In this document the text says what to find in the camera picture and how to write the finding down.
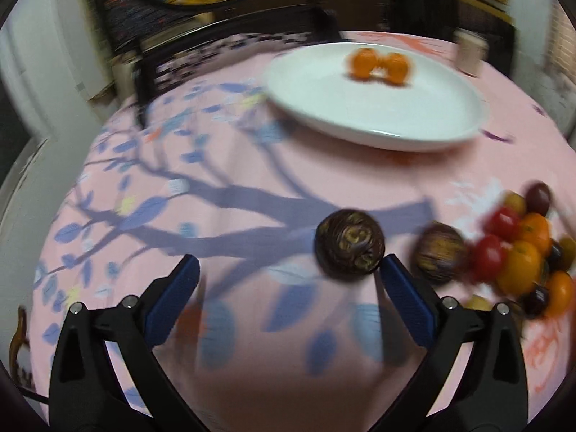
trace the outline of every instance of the tablecloth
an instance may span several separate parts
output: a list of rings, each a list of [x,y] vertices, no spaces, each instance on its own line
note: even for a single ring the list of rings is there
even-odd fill
[[[450,64],[448,42],[350,33]],[[432,219],[479,233],[505,189],[548,183],[573,212],[574,151],[552,120],[512,81],[485,64],[472,79],[489,106],[481,134],[434,154],[395,153],[330,138],[267,103],[261,77],[280,52],[259,53],[190,80],[156,99],[149,126],[129,101],[91,145],[54,219],[34,278],[33,376],[48,393],[67,308],[95,309],[139,295],[181,255],[201,262],[201,282],[155,355],[211,430],[368,430],[414,373],[414,345],[374,278],[341,284],[312,254],[318,223],[338,208],[367,210],[387,252],[407,261]],[[556,212],[554,234],[564,232]],[[464,301],[484,286],[440,290]],[[522,340],[531,417],[562,381],[570,316],[533,321]],[[108,343],[126,398],[145,405]],[[434,410],[445,406],[469,346]]]

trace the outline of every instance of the table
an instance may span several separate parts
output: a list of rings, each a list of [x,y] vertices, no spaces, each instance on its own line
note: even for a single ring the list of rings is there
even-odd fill
[[[450,63],[448,42],[385,33],[358,41],[407,48]],[[94,140],[54,219],[34,279],[32,368],[46,395],[66,309],[141,294],[191,253],[201,283],[155,354],[211,430],[368,430],[415,371],[412,342],[373,278],[342,285],[312,256],[318,223],[338,208],[369,211],[387,251],[407,261],[418,230],[437,219],[477,238],[478,220],[504,189],[543,180],[572,220],[576,157],[545,112],[489,65],[472,82],[490,107],[473,142],[434,154],[347,143],[298,125],[268,105],[260,80],[278,53],[259,53],[156,99],[150,125],[130,102]],[[487,287],[442,288],[463,301]],[[522,341],[530,416],[566,374],[570,315],[534,321]],[[117,346],[108,345],[129,402],[145,411]],[[450,400],[464,346],[436,402]]]

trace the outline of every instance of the metal screw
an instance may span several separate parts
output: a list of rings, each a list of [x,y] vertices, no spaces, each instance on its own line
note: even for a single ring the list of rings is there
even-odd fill
[[[74,302],[72,305],[70,305],[70,313],[73,313],[74,315],[76,315],[77,313],[80,313],[80,311],[84,308],[84,305],[82,304],[82,302]]]
[[[496,305],[496,310],[500,315],[508,315],[508,313],[510,313],[510,307],[505,303],[499,303]]]
[[[122,305],[127,309],[131,309],[138,303],[138,297],[136,296],[126,296],[122,299]]]
[[[454,299],[453,297],[448,296],[448,297],[444,297],[442,299],[442,304],[448,310],[454,310],[458,306],[458,301],[456,299]]]

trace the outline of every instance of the pink tablecloth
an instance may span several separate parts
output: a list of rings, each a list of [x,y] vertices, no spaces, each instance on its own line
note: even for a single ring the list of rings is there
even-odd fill
[[[351,36],[443,63],[452,57],[447,42]],[[318,223],[337,208],[367,210],[381,223],[388,252],[406,261],[429,220],[475,238],[479,217],[502,191],[529,180],[547,182],[571,208],[574,152],[540,107],[491,66],[472,80],[490,107],[475,141],[438,154],[402,154],[318,134],[275,111],[260,87],[274,56],[258,54],[163,95],[145,131],[126,106],[96,138],[35,275],[30,341],[39,393],[48,392],[71,303],[115,305],[191,253],[201,261],[201,284],[156,355],[206,425],[367,430],[423,352],[377,295],[373,278],[342,285],[321,275],[312,256]],[[552,223],[555,234],[563,232],[557,215]],[[491,296],[486,287],[457,283],[441,291],[461,301],[471,292]],[[566,373],[570,322],[535,321],[525,334],[534,416]],[[144,410],[117,347],[109,350],[129,402]]]

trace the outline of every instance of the pile of fruit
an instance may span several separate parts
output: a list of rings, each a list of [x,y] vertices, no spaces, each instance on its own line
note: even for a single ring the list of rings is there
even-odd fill
[[[543,182],[529,184],[523,195],[507,192],[483,222],[485,235],[472,245],[456,230],[435,223],[415,249],[417,270],[436,284],[452,278],[492,284],[500,296],[515,301],[527,319],[559,317],[574,297],[567,271],[576,256],[576,242],[566,235],[552,239],[546,219],[551,205],[552,192]],[[478,296],[465,305],[492,308]]]
[[[367,80],[376,69],[384,73],[384,79],[393,85],[403,85],[410,73],[410,62],[401,53],[378,56],[374,49],[362,48],[350,58],[350,75],[355,79]]]

